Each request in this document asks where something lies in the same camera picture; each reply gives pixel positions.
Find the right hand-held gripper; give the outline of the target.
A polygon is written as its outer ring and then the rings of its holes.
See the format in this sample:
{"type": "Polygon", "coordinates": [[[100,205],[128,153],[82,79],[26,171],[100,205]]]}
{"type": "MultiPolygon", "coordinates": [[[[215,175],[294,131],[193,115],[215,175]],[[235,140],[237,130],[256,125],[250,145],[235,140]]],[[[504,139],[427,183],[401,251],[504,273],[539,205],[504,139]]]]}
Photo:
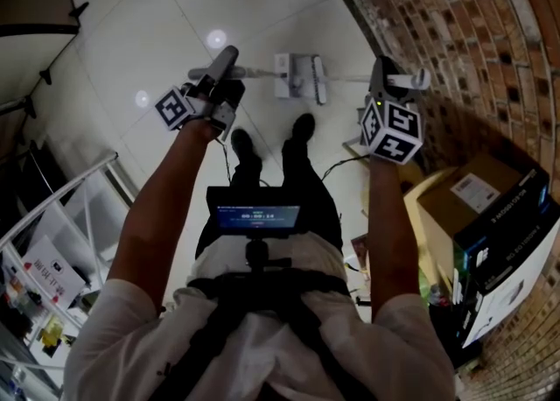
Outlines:
{"type": "Polygon", "coordinates": [[[399,73],[390,57],[376,57],[360,115],[360,143],[372,157],[405,165],[423,145],[423,123],[417,107],[418,92],[389,83],[389,75],[399,73]],[[401,90],[404,96],[390,95],[401,90]]]}

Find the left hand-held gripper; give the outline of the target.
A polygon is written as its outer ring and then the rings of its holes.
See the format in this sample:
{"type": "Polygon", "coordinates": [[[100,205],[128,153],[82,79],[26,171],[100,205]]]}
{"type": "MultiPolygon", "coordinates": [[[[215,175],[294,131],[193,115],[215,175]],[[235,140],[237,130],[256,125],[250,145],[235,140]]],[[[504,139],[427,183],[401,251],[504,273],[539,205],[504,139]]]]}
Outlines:
{"type": "Polygon", "coordinates": [[[235,66],[239,50],[226,46],[196,84],[172,87],[155,103],[155,110],[168,130],[180,130],[197,119],[208,121],[225,141],[235,122],[236,110],[245,93],[239,80],[221,80],[235,66]]]}

